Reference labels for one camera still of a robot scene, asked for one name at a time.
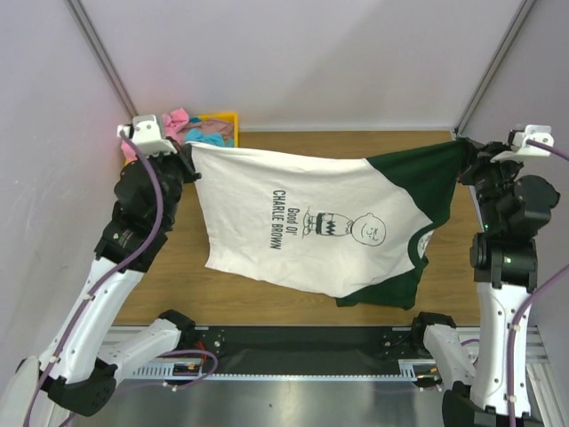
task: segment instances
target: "gray floor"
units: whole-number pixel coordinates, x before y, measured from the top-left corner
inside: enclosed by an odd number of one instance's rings
[[[437,427],[442,398],[410,383],[206,381],[175,393],[158,386],[130,390],[73,425]]]

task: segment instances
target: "white sticker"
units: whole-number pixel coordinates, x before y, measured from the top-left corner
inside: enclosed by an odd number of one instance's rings
[[[419,239],[419,243],[417,244],[417,252],[419,253],[419,258],[422,258],[425,254],[427,245],[429,244],[430,238],[433,236],[434,232],[435,231],[432,230]]]

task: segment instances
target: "teal cloth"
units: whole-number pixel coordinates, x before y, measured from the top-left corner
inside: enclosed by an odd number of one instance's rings
[[[226,146],[221,133],[210,133],[205,135],[202,131],[199,131],[197,129],[191,129],[188,133],[186,133],[184,141],[203,142],[206,144],[215,145],[216,147],[233,147],[233,140],[231,140],[231,145]]]

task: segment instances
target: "t-shirt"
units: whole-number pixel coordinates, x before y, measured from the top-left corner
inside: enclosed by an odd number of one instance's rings
[[[361,159],[192,143],[206,267],[411,308],[433,229],[448,220],[463,141]]]

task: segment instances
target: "yellow basket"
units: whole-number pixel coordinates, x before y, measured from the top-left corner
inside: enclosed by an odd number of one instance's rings
[[[201,114],[198,116],[202,120],[208,118],[218,118],[233,123],[233,142],[234,147],[239,147],[239,118],[237,113],[217,113],[217,114]]]

